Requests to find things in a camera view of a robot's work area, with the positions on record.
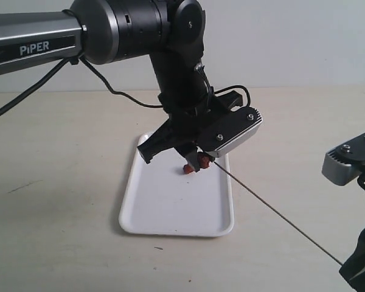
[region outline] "table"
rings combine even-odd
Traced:
[[[155,91],[130,93],[157,103]],[[365,85],[251,95],[264,124],[230,154],[231,172],[345,261],[365,193],[334,186],[321,166],[365,131]],[[14,96],[0,94],[0,106]],[[124,233],[134,147],[165,119],[107,92],[36,93],[0,118],[0,291],[352,291],[338,264],[235,181],[225,237]]]

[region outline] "white tray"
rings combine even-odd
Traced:
[[[143,135],[139,144],[148,139]],[[228,156],[217,162],[229,170]],[[132,234],[219,237],[234,227],[230,177],[215,164],[183,174],[186,164],[174,149],[146,164],[137,151],[119,215]]]

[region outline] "white wall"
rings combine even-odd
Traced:
[[[0,13],[59,11],[71,0],[0,0]],[[201,0],[204,62],[217,88],[241,83],[303,86],[365,83],[365,0]],[[52,64],[0,76],[0,92],[22,91]],[[117,89],[156,89],[148,57],[99,67]],[[69,65],[43,91],[104,90]]]

